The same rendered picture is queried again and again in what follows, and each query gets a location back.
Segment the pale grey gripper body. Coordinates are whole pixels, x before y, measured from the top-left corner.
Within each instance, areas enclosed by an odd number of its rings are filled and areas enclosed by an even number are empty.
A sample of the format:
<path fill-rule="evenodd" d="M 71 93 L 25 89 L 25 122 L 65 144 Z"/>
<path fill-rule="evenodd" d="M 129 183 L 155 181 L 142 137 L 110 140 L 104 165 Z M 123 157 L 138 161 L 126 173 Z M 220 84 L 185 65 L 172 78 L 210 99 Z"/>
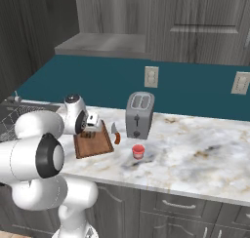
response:
<path fill-rule="evenodd" d="M 101 131 L 101 123 L 98 123 L 97 125 L 94 125 L 94 126 L 87 125 L 85 128 L 85 132 L 95 133 L 95 132 L 100 132 L 100 131 Z"/>

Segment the brown wooden cutting board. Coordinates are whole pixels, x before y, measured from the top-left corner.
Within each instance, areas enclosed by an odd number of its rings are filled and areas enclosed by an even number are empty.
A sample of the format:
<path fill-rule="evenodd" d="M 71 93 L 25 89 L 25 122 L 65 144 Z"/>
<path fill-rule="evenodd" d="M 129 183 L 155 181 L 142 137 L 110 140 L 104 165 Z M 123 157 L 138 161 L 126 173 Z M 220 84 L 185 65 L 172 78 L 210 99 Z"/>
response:
<path fill-rule="evenodd" d="M 114 151 L 104 122 L 102 122 L 102 130 L 96 132 L 96 136 L 93 139 L 90 139 L 90 134 L 87 133 L 85 139 L 81 138 L 81 134 L 79 134 L 74 135 L 73 140 L 77 159 Z"/>

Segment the grey base cabinet door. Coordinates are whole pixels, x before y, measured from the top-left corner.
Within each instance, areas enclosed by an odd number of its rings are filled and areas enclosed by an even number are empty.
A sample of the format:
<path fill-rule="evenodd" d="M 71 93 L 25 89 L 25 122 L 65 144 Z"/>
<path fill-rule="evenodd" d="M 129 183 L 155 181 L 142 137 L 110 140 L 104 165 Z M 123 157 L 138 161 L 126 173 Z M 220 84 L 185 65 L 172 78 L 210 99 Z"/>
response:
<path fill-rule="evenodd" d="M 210 238 L 217 238 L 220 229 L 223 232 L 221 238 L 250 238 L 250 230 L 226 227 L 226 226 L 221 226 L 221 225 L 214 226 L 214 229 Z"/>
<path fill-rule="evenodd" d="M 139 238 L 203 238 L 205 227 L 210 238 L 212 224 L 141 212 Z"/>
<path fill-rule="evenodd" d="M 52 238 L 60 228 L 58 209 L 26 211 L 16 206 L 12 190 L 0 184 L 0 230 L 29 236 Z"/>
<path fill-rule="evenodd" d="M 140 190 L 97 183 L 99 196 L 86 211 L 100 238 L 139 238 Z"/>

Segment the grey upper cabinet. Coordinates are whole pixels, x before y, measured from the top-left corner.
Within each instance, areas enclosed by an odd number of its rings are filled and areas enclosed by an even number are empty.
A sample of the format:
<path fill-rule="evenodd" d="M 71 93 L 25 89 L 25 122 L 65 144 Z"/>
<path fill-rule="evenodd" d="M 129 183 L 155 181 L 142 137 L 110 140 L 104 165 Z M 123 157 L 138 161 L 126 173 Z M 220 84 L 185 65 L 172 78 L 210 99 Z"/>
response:
<path fill-rule="evenodd" d="M 150 0 L 76 0 L 79 32 L 57 55 L 150 59 Z"/>

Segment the dark grey tall cabinet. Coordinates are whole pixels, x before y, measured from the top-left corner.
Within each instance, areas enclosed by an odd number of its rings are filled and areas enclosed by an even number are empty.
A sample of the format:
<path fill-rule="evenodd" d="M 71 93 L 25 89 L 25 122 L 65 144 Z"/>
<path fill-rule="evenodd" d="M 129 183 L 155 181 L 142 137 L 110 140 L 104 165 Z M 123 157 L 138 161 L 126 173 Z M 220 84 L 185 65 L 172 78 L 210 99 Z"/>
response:
<path fill-rule="evenodd" d="M 0 102 L 78 32 L 76 0 L 0 0 Z"/>

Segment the grey upper cabinet door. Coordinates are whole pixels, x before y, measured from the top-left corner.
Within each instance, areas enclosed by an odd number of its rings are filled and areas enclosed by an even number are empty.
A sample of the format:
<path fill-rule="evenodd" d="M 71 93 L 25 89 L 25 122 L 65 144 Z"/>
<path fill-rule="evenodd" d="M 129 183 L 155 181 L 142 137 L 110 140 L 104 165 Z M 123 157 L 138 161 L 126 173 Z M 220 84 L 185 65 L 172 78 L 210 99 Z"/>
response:
<path fill-rule="evenodd" d="M 155 61 L 247 65 L 250 0 L 151 0 Z"/>

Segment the grey two-slot toaster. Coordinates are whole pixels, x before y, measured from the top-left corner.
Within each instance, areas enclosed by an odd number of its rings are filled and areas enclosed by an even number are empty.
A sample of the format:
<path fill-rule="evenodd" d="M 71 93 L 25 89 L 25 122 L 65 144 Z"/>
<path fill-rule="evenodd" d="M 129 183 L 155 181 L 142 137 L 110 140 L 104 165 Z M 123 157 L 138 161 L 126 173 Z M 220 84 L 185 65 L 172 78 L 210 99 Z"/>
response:
<path fill-rule="evenodd" d="M 127 137 L 147 139 L 154 109 L 154 95 L 148 92 L 135 92 L 127 101 L 125 122 Z"/>

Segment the small red jar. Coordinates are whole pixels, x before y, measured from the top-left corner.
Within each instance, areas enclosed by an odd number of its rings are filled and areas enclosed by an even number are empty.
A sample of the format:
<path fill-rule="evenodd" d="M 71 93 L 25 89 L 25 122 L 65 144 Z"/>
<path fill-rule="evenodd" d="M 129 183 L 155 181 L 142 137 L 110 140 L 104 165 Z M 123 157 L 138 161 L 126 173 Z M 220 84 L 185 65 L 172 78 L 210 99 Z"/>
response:
<path fill-rule="evenodd" d="M 137 160 L 140 160 L 144 157 L 145 147 L 141 144 L 135 144 L 132 147 L 133 157 Z"/>

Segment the dark grey hob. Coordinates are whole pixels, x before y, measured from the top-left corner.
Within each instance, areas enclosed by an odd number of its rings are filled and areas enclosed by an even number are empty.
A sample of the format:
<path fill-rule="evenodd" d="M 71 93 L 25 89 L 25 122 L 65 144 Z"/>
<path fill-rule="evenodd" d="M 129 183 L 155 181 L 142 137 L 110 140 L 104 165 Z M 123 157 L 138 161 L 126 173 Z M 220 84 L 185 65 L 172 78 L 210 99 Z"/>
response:
<path fill-rule="evenodd" d="M 56 112 L 60 107 L 50 102 L 22 100 L 21 102 L 9 102 L 4 100 L 0 103 L 0 142 L 14 140 L 15 123 L 18 118 L 30 111 L 50 110 Z"/>

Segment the grey drawer front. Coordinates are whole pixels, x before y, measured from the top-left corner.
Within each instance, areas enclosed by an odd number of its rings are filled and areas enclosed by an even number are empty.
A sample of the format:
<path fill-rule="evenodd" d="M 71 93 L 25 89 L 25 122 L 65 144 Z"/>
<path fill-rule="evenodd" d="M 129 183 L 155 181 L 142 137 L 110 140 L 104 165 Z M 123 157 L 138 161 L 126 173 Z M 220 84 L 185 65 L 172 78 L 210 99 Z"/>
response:
<path fill-rule="evenodd" d="M 164 205 L 162 203 L 162 200 L 166 200 L 170 203 L 180 204 L 180 205 L 196 205 L 196 208 L 193 210 L 173 208 Z M 201 199 L 179 196 L 179 195 L 164 194 L 164 193 L 156 194 L 155 209 L 159 211 L 171 212 L 175 214 L 183 214 L 193 217 L 201 217 L 204 212 L 205 206 L 206 206 L 206 201 Z"/>
<path fill-rule="evenodd" d="M 250 207 L 238 206 L 233 221 L 237 224 L 250 226 Z"/>

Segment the beige wall outlet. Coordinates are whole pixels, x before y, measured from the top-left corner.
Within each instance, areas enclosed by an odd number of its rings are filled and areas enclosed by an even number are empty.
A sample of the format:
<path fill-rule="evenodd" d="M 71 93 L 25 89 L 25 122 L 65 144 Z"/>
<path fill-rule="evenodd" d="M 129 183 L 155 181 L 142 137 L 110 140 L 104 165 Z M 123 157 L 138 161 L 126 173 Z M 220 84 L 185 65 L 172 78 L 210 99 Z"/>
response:
<path fill-rule="evenodd" d="M 158 66 L 146 66 L 145 67 L 145 86 L 148 88 L 158 87 Z"/>
<path fill-rule="evenodd" d="M 237 71 L 231 93 L 235 95 L 245 95 L 250 84 L 250 72 Z"/>

